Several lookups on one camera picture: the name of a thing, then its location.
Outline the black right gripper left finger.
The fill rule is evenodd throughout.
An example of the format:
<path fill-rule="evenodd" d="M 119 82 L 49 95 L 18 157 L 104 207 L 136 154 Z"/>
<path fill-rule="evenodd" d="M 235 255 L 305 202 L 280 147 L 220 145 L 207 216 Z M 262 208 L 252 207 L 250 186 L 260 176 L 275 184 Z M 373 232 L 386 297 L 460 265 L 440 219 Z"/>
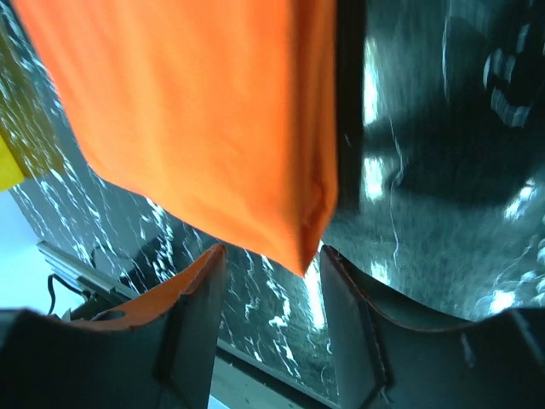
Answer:
<path fill-rule="evenodd" d="M 4 408 L 205 408 L 227 250 L 91 320 L 1 313 Z"/>

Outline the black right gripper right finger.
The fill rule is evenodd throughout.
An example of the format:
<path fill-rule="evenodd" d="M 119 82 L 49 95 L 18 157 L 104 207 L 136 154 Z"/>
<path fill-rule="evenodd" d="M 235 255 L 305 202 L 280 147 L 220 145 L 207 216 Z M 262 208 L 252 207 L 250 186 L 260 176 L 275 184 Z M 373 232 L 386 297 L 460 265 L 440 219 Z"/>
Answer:
<path fill-rule="evenodd" d="M 542 309 L 462 320 L 384 285 L 328 245 L 320 274 L 341 407 L 543 407 Z"/>

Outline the orange t-shirt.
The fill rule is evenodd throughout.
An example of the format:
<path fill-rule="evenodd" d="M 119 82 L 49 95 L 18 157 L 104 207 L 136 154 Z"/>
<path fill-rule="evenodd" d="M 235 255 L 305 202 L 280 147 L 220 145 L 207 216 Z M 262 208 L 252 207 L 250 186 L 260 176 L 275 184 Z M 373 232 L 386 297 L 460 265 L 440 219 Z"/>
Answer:
<path fill-rule="evenodd" d="M 333 1 L 17 1 L 103 179 L 303 275 L 336 207 Z"/>

